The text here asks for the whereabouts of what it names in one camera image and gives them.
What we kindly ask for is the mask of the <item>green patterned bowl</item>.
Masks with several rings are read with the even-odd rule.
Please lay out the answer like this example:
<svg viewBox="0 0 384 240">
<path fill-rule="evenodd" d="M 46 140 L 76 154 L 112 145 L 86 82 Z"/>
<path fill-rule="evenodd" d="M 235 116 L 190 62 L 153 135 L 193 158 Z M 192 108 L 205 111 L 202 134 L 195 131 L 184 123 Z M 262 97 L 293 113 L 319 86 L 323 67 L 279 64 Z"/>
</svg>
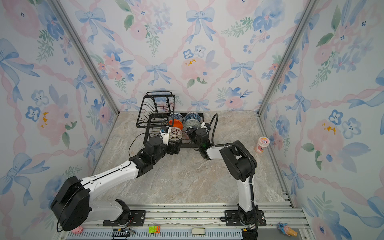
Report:
<svg viewBox="0 0 384 240">
<path fill-rule="evenodd" d="M 184 122 L 183 129 L 184 129 L 185 132 L 187 132 L 187 130 L 189 128 L 199 129 L 199 128 L 201 128 L 201 123 L 198 120 L 196 120 L 196 119 L 189 119 L 189 120 Z"/>
</svg>

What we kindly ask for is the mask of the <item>blue triangle pattern bowl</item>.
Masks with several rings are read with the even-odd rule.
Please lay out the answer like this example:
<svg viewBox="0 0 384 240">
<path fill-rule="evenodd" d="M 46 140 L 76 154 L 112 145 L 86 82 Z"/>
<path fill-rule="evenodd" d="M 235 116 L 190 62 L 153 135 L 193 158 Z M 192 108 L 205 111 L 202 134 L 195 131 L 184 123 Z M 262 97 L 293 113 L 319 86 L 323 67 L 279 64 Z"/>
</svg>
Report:
<svg viewBox="0 0 384 240">
<path fill-rule="evenodd" d="M 196 113 L 196 112 L 189 112 L 184 117 L 184 120 L 185 121 L 197 120 L 198 122 L 200 122 L 201 121 L 201 116 L 198 113 Z"/>
</svg>

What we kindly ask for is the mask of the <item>white brown lattice bowl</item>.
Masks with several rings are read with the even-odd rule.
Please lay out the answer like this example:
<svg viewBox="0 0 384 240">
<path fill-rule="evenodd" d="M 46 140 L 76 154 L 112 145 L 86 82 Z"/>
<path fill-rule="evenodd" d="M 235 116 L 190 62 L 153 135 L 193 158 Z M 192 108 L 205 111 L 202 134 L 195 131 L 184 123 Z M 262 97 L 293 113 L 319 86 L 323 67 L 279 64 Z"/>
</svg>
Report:
<svg viewBox="0 0 384 240">
<path fill-rule="evenodd" d="M 177 127 L 171 127 L 169 130 L 169 140 L 179 141 L 183 138 L 183 132 Z"/>
</svg>

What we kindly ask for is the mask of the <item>orange plastic bowl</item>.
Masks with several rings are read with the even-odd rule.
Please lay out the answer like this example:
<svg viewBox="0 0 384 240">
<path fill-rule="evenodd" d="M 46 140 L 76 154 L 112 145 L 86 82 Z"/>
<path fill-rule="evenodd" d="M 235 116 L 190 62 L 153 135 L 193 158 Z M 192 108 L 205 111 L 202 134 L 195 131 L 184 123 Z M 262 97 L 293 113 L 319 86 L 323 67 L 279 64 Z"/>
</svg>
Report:
<svg viewBox="0 0 384 240">
<path fill-rule="evenodd" d="M 184 127 L 183 123 L 177 119 L 169 120 L 169 124 L 175 128 L 180 129 L 181 131 L 183 130 L 183 127 Z"/>
</svg>

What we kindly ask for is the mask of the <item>blue floral bowl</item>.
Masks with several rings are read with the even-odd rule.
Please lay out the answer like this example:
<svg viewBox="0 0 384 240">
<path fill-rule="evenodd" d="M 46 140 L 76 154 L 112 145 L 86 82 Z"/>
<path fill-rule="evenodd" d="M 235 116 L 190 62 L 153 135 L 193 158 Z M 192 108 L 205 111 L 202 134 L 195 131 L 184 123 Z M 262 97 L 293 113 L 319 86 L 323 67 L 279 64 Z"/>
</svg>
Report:
<svg viewBox="0 0 384 240">
<path fill-rule="evenodd" d="M 184 122 L 184 117 L 180 113 L 172 113 L 168 115 L 168 121 L 169 120 L 174 120 L 177 119 L 181 121 L 182 123 Z"/>
</svg>

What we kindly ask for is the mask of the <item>black wire dish rack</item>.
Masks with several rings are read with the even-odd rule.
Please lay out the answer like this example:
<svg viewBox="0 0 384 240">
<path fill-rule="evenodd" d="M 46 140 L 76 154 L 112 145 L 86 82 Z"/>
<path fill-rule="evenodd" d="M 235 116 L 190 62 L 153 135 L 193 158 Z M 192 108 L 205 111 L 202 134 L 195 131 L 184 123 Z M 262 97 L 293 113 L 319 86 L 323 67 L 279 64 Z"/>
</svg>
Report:
<svg viewBox="0 0 384 240">
<path fill-rule="evenodd" d="M 145 129 L 143 143 L 157 135 L 162 126 L 173 127 L 175 121 L 185 122 L 187 112 L 177 112 L 176 95 L 170 91 L 150 91 L 143 97 L 136 127 Z"/>
</svg>

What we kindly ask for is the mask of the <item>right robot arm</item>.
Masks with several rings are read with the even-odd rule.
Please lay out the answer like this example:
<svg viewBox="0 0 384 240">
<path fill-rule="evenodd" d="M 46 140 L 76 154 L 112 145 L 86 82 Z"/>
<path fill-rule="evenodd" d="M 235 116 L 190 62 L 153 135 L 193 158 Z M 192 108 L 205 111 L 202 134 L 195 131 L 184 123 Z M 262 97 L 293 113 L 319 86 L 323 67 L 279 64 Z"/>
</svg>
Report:
<svg viewBox="0 0 384 240">
<path fill-rule="evenodd" d="M 201 156 L 206 160 L 223 160 L 231 176 L 237 181 L 239 202 L 238 217 L 245 226 L 260 226 L 261 212 L 255 201 L 253 178 L 257 162 L 247 148 L 240 142 L 214 145 L 205 128 L 187 130 L 189 139 L 197 145 Z"/>
</svg>

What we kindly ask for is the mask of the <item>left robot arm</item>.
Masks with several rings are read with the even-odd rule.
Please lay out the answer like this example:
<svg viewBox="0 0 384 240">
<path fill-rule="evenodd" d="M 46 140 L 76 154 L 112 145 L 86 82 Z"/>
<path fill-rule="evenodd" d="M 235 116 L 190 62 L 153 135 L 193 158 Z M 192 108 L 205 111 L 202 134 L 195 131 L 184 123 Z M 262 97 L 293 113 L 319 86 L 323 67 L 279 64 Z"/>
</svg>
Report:
<svg viewBox="0 0 384 240">
<path fill-rule="evenodd" d="M 165 144 L 162 137 L 154 136 L 136 155 L 115 168 L 83 179 L 75 176 L 66 179 L 51 203 L 58 221 L 57 231 L 72 231 L 85 222 L 99 220 L 127 226 L 133 215 L 124 201 L 117 199 L 112 205 L 103 206 L 93 204 L 93 200 L 121 183 L 146 174 L 165 155 L 178 154 L 181 144 L 181 140 Z"/>
</svg>

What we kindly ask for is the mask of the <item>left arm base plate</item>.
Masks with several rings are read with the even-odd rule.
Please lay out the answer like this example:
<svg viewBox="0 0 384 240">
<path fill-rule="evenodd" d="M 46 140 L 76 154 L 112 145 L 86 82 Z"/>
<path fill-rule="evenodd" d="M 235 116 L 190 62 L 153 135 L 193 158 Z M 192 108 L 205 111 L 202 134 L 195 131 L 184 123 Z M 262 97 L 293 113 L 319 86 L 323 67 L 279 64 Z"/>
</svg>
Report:
<svg viewBox="0 0 384 240">
<path fill-rule="evenodd" d="M 103 227 L 142 227 L 146 219 L 145 210 L 123 212 L 115 221 L 104 220 Z"/>
</svg>

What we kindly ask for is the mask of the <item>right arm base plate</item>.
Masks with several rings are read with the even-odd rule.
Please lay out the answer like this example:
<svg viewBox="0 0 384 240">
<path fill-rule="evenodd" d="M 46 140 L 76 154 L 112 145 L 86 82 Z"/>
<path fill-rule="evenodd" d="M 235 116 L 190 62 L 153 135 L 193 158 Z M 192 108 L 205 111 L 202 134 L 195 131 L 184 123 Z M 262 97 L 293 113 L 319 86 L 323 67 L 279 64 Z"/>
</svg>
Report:
<svg viewBox="0 0 384 240">
<path fill-rule="evenodd" d="M 258 227 L 266 227 L 266 217 L 261 210 L 244 212 L 242 210 L 227 210 L 224 211 L 224 216 L 220 217 L 222 222 L 226 223 L 227 227 L 248 227 L 254 226 L 257 221 Z"/>
</svg>

